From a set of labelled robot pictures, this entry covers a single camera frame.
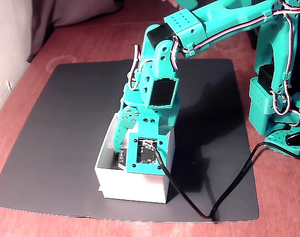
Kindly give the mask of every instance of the robotic arm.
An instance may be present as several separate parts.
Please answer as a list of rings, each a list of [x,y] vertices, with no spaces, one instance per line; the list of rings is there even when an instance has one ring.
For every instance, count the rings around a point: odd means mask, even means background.
[[[265,140],[300,155],[300,93],[288,92],[297,47],[300,0],[218,0],[193,12],[183,9],[147,28],[142,50],[134,61],[113,135],[116,152],[127,138],[126,171],[163,175],[149,144],[157,147],[164,164],[168,137],[179,111],[177,58],[192,57],[241,31],[261,26],[255,70],[251,79],[249,120]],[[266,67],[272,78],[262,75]]]

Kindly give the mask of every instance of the wooden table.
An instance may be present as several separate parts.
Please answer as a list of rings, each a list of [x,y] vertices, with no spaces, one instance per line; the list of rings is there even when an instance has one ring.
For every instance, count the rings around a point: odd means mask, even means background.
[[[86,23],[56,30],[16,85],[0,111],[0,173],[34,103],[53,69],[61,63],[133,57],[150,24],[174,11],[167,2],[127,0],[124,9]],[[246,33],[226,39],[196,58],[230,58],[234,63],[250,148],[263,140],[248,122],[248,96],[255,52]],[[264,151],[254,165],[258,220],[238,223],[139,223],[68,218],[0,208],[0,237],[66,236],[300,236],[300,161]]]

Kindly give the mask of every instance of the black mat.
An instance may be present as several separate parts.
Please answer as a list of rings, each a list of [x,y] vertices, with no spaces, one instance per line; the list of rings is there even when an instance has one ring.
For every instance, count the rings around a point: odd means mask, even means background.
[[[102,219],[202,222],[170,185],[167,204],[104,199],[94,165],[131,60],[59,65],[0,175],[0,207]],[[172,174],[206,214],[250,154],[230,60],[180,60]],[[215,221],[258,217],[253,170]]]

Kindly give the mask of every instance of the white wall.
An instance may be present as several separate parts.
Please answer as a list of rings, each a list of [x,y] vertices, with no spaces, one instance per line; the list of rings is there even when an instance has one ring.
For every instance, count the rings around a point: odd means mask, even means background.
[[[29,63],[32,0],[0,0],[0,109]]]

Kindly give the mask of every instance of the white cardboard box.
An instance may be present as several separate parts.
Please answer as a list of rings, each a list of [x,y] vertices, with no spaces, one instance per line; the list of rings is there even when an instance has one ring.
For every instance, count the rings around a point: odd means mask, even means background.
[[[104,198],[166,203],[169,187],[166,175],[128,173],[118,168],[113,149],[113,133],[117,118],[118,113],[114,114],[110,123],[95,165],[100,183],[99,191],[103,192]],[[129,133],[136,131],[138,131],[138,124],[128,130],[123,148],[127,147]],[[174,130],[168,136],[167,169],[171,172],[175,148]]]

